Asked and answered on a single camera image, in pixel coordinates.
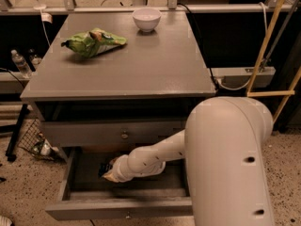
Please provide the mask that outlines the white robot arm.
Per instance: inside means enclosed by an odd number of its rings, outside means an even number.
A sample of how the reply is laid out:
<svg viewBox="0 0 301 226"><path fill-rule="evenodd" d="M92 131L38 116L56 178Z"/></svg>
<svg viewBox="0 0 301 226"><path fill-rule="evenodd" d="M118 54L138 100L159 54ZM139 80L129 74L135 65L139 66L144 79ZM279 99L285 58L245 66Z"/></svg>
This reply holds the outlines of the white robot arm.
<svg viewBox="0 0 301 226"><path fill-rule="evenodd" d="M124 183L183 158L196 226L275 226L261 157L272 129L263 103L210 98L192 110L184 130L112 160L103 177Z"/></svg>

